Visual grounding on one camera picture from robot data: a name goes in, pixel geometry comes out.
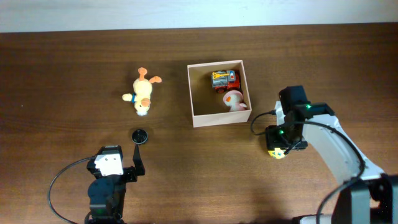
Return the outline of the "yellow round toy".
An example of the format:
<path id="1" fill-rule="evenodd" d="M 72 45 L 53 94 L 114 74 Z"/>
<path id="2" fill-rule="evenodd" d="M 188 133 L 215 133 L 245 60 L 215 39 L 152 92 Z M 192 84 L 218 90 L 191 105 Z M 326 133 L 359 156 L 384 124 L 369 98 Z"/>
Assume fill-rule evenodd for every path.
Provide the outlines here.
<path id="1" fill-rule="evenodd" d="M 285 149 L 275 148 L 274 150 L 268 150 L 268 153 L 274 159 L 283 159 L 285 155 Z"/>

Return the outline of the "pink white duck figure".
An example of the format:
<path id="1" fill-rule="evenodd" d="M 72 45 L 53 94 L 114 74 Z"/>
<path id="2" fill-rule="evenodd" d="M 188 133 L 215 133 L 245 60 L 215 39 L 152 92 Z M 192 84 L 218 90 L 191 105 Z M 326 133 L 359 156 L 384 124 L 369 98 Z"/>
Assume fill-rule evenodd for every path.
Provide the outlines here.
<path id="1" fill-rule="evenodd" d="M 248 106 L 244 103 L 243 94 L 238 90 L 231 90 L 223 97 L 223 102 L 229 106 L 229 112 L 244 111 Z"/>

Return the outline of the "pink cardboard box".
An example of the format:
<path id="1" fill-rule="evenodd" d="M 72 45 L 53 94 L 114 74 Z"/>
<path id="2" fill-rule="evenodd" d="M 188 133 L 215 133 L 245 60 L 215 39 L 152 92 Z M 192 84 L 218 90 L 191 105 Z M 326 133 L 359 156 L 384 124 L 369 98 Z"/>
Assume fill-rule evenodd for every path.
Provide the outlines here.
<path id="1" fill-rule="evenodd" d="M 234 70 L 238 73 L 243 103 L 248 106 L 246 110 L 230 112 L 229 106 L 223 102 L 224 94 L 212 88 L 211 74 L 219 70 Z M 252 106 L 242 60 L 193 64 L 187 66 L 187 71 L 195 128 L 248 121 Z"/>

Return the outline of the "red silver toy truck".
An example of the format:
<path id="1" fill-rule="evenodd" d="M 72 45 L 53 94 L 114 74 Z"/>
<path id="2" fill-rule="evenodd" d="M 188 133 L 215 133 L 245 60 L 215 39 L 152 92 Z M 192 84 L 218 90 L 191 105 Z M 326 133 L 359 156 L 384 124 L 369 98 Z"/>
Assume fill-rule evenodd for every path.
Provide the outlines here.
<path id="1" fill-rule="evenodd" d="M 217 93 L 226 93 L 241 89 L 239 72 L 235 70 L 220 70 L 211 74 L 211 85 Z"/>

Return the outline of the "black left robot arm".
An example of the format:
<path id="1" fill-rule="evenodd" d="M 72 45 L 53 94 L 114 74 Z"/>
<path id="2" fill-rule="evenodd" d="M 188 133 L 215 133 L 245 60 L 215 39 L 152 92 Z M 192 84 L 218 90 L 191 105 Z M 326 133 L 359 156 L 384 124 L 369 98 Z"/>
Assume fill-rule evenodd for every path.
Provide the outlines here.
<path id="1" fill-rule="evenodd" d="M 123 223 L 126 184 L 146 173 L 139 146 L 134 146 L 133 166 L 123 167 L 121 146 L 103 146 L 88 161 L 87 170 L 96 178 L 88 187 L 90 211 L 86 224 Z"/>

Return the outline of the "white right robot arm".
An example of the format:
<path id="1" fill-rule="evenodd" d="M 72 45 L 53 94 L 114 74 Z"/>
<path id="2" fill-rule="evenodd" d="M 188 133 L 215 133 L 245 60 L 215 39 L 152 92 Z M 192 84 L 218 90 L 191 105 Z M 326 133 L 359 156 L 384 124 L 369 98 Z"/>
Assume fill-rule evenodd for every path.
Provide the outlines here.
<path id="1" fill-rule="evenodd" d="M 312 145 L 339 183 L 316 214 L 295 217 L 293 223 L 397 224 L 397 176 L 387 175 L 359 150 L 326 103 L 311 103 L 302 86 L 288 86 L 271 113 L 277 117 L 265 130 L 271 157 Z"/>

